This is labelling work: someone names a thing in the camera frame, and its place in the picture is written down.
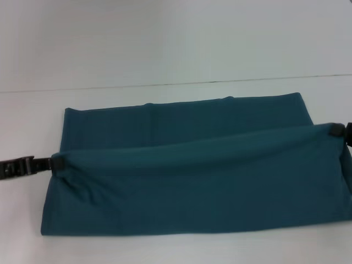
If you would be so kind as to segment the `teal t-shirt with FREE print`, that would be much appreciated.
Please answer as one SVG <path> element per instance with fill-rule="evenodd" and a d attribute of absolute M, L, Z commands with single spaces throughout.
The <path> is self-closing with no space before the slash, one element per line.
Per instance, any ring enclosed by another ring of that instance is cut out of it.
<path fill-rule="evenodd" d="M 65 110 L 42 235 L 232 233 L 352 220 L 352 156 L 299 93 Z"/>

